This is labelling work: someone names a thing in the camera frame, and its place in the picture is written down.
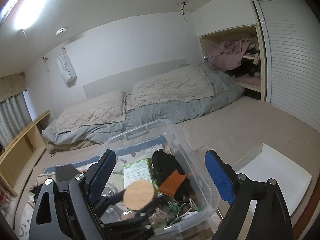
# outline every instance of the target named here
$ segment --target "white tray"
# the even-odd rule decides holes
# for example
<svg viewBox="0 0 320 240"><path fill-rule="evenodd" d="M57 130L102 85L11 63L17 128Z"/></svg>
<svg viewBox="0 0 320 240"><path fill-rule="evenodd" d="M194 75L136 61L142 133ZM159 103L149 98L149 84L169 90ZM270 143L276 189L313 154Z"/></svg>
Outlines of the white tray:
<svg viewBox="0 0 320 240"><path fill-rule="evenodd" d="M275 179L284 196L290 216L304 196L312 176L295 162L266 144L254 149L233 166L236 173L244 173L251 180L266 182ZM250 203L254 212L256 200Z"/></svg>

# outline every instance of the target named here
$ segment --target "round wooden lid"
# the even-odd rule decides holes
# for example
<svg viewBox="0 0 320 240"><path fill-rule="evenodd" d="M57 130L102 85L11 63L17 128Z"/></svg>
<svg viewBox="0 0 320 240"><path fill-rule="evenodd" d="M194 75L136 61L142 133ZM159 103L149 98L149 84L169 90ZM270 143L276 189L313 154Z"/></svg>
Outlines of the round wooden lid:
<svg viewBox="0 0 320 240"><path fill-rule="evenodd" d="M157 190L152 183L146 179L140 179L126 188L123 201L128 209L138 211L150 203L156 196Z"/></svg>

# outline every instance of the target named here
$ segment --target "metal bolt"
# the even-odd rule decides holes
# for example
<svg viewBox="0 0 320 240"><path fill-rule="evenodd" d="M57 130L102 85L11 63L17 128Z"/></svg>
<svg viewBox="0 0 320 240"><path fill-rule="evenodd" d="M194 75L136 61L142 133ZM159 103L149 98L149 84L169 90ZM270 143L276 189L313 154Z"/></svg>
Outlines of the metal bolt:
<svg viewBox="0 0 320 240"><path fill-rule="evenodd" d="M238 174L238 178L241 179L241 180L245 180L247 178L247 176L244 175L243 173L239 173Z"/></svg>
<svg viewBox="0 0 320 240"><path fill-rule="evenodd" d="M46 179L44 183L45 183L46 185L50 185L51 182L52 182L52 179Z"/></svg>
<svg viewBox="0 0 320 240"><path fill-rule="evenodd" d="M277 181L275 179L269 179L269 183L271 185L276 185L277 184Z"/></svg>
<svg viewBox="0 0 320 240"><path fill-rule="evenodd" d="M76 175L76 180L81 180L83 179L84 175L82 173Z"/></svg>

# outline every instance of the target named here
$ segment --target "headboard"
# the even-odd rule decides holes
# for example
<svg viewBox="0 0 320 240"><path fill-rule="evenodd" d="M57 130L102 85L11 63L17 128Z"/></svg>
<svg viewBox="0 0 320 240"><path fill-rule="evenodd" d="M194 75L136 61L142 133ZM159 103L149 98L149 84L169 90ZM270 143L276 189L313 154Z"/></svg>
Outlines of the headboard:
<svg viewBox="0 0 320 240"><path fill-rule="evenodd" d="M185 65L188 65L187 60L183 58L126 70L84 85L84 93L87 98L94 98L115 89L130 94L135 83Z"/></svg>

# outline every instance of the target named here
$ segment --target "blue-gray blanket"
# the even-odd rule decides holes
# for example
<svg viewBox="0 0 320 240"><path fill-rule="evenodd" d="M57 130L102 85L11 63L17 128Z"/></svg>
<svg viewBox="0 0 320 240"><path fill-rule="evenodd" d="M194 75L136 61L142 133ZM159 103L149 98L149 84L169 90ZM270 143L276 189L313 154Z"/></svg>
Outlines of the blue-gray blanket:
<svg viewBox="0 0 320 240"><path fill-rule="evenodd" d="M168 119L171 123L180 123L200 117L236 101L244 92L227 74L213 70L210 64L199 65L210 79L215 97L202 98L189 102L172 101L142 106L127 112L125 120L118 123L82 126L70 132L56 135L52 129L54 121L42 131L43 136L55 144L71 144L80 140L90 140L99 144L125 130L157 120Z"/></svg>

